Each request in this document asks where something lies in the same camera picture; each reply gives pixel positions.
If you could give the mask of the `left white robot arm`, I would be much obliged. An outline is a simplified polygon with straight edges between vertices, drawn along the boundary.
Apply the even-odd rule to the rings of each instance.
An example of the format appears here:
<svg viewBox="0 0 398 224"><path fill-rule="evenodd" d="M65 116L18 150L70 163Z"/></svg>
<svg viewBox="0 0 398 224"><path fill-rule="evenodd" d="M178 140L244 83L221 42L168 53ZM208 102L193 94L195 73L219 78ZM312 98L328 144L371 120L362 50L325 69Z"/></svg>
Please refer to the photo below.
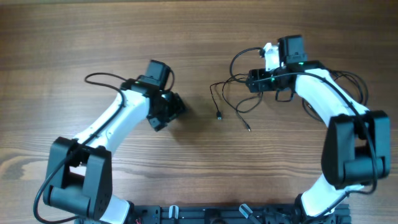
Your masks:
<svg viewBox="0 0 398 224"><path fill-rule="evenodd" d="M145 74L123 79L117 96L87 129L50 147L46 178L34 200L34 217L41 223L39 201L72 213L70 220L98 223L142 223L134 204L113 195L112 156L134 127L148 120L160 131L185 112L181 97L167 87L174 71L151 60Z"/></svg>

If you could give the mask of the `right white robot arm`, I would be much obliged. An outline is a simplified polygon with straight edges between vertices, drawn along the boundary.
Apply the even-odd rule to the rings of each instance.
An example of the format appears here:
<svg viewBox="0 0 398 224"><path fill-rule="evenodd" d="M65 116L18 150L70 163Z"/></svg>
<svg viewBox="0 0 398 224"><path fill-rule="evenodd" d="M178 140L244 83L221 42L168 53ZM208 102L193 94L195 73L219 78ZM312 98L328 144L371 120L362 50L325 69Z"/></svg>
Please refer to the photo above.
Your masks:
<svg viewBox="0 0 398 224"><path fill-rule="evenodd" d="M292 221L315 223L335 216L335 208L351 194L370 195L391 169L390 121L347 94L333 71L309 60L301 35L278 39L258 48L262 69L249 71L251 92L289 89L313 108L327 126L321 158L322 174L297 197Z"/></svg>

